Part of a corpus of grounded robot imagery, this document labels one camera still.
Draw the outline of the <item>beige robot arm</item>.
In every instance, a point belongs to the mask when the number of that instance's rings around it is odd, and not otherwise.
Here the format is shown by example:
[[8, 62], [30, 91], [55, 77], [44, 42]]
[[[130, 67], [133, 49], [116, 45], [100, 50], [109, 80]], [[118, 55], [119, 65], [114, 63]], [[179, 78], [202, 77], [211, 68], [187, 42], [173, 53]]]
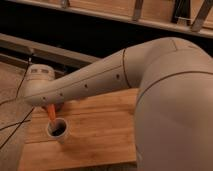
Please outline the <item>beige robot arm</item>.
[[46, 106], [129, 88], [138, 171], [213, 171], [213, 57], [188, 40], [127, 47], [59, 79], [34, 64], [25, 99]]

